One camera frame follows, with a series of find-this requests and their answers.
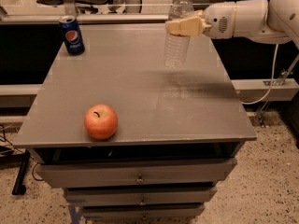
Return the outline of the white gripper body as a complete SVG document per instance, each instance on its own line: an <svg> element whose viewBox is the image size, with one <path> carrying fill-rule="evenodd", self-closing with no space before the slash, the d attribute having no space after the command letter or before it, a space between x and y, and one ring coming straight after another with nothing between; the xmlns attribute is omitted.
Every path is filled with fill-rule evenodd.
<svg viewBox="0 0 299 224"><path fill-rule="evenodd" d="M231 38L234 33L236 2L216 3L207 7L203 19L207 25L204 35L212 39Z"/></svg>

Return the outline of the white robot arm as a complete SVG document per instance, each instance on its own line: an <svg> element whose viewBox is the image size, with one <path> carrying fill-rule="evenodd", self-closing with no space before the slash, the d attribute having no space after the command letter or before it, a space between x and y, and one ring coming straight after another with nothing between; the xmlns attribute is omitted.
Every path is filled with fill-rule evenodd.
<svg viewBox="0 0 299 224"><path fill-rule="evenodd" d="M292 41L299 48L299 0L243 0L216 3L165 24L171 35L212 39L245 37L263 44Z"/></svg>

